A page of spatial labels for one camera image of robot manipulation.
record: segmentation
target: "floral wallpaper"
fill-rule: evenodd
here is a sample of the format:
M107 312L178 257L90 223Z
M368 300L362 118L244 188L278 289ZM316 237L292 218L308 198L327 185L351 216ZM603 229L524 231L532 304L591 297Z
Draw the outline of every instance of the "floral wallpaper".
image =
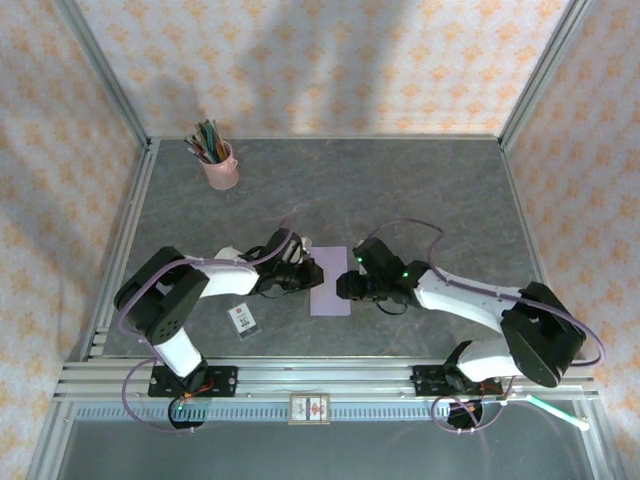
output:
M139 153L49 0L0 8L0 477L24 478Z
M640 15L599 0L510 152L553 288L608 349L596 371L640 478Z
M150 135L255 137L498 134L569 0L79 3Z

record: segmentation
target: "sticker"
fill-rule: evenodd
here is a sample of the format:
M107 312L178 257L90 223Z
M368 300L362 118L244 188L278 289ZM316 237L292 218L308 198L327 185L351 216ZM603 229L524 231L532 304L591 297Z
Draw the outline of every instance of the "sticker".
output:
M331 423L331 409L328 395L291 395L290 425L328 425L329 423Z
M236 327L240 340L246 340L261 331L260 325L258 325L253 315L251 315L246 303L241 303L237 307L230 308L227 310L227 314L229 318L231 318L233 326Z

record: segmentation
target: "purple paper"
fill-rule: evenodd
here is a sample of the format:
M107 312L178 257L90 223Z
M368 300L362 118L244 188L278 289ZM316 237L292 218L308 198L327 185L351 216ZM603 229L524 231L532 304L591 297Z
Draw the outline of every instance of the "purple paper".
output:
M336 294L336 281L347 271L347 247L311 247L311 256L324 273L324 283L311 289L311 316L351 315L351 302Z

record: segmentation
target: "pink cup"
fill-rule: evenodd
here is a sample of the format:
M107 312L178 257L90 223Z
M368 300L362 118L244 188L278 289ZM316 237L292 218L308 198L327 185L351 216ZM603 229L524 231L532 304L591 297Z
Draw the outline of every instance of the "pink cup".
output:
M200 161L202 168L204 168L204 173L207 174L209 185L216 190L228 190L240 180L237 168L238 160L233 158L231 145L227 142L224 142L224 144L229 149L229 156L224 162L211 164Z

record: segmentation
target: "black mounting plate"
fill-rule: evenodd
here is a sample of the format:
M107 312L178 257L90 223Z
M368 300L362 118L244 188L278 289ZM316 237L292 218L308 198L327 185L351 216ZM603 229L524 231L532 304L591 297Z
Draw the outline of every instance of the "black mounting plate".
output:
M413 367L411 381L416 389L416 397L441 397L443 395L502 395L502 385L493 378L480 383L467 382L464 392L449 385L444 375L443 365L416 365Z
M213 379L214 387L211 390L198 394L200 398L206 397L234 397L238 385L238 367L207 366L205 378ZM176 398L185 394L185 389L168 367L162 365L153 367L149 381L150 397Z

